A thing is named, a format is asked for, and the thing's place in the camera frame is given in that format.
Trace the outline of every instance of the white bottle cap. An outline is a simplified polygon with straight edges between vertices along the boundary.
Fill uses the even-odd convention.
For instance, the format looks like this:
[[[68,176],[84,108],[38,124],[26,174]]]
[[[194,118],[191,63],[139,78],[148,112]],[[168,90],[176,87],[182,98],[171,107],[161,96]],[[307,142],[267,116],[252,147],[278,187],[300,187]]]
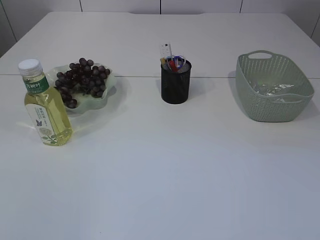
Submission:
[[[25,77],[39,76],[43,72],[41,63],[37,59],[26,59],[19,63],[18,68],[20,74]]]

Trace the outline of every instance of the green label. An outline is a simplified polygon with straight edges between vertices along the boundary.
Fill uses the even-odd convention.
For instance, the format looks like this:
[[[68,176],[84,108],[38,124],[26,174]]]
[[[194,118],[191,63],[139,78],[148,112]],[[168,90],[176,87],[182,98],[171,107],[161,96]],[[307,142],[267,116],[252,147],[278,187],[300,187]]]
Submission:
[[[40,81],[35,82],[24,82],[28,93],[40,94],[49,88],[48,81],[46,77],[42,78]]]

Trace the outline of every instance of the white wall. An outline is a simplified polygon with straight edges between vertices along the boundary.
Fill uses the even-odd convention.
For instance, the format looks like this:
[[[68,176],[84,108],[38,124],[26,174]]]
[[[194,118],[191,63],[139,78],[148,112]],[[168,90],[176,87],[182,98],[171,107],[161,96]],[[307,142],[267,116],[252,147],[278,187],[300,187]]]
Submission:
[[[242,13],[284,13],[309,37],[320,14],[320,0],[243,0]]]
[[[16,43],[5,11],[0,4],[0,57]]]
[[[79,0],[2,0],[16,38],[22,38],[47,13],[81,11]]]
[[[239,13],[241,2],[242,0],[161,0],[161,13]]]
[[[308,36],[320,15],[320,0],[2,0],[19,40],[52,11],[130,12],[136,14],[284,13]],[[312,39],[320,46],[320,23]],[[0,8],[0,56],[15,38]]]
[[[160,0],[81,0],[84,12],[159,14]]]

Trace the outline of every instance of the pen holder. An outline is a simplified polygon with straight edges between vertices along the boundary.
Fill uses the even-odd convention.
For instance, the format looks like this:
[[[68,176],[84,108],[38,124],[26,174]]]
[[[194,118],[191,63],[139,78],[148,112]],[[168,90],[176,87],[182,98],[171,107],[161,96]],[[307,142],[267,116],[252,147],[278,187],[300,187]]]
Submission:
[[[161,65],[161,97],[168,104],[182,104],[189,96],[191,63],[186,61],[178,72]]]

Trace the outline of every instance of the green plastic basket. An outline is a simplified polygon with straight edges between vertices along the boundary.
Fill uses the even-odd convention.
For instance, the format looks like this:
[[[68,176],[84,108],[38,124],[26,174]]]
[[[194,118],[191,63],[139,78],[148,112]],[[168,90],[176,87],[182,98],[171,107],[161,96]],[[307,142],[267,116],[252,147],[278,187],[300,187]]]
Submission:
[[[267,54],[269,58],[250,58]],[[306,75],[288,57],[258,50],[238,57],[236,89],[248,116],[259,122],[289,122],[308,105],[315,90]],[[259,93],[259,88],[291,86],[272,95]]]

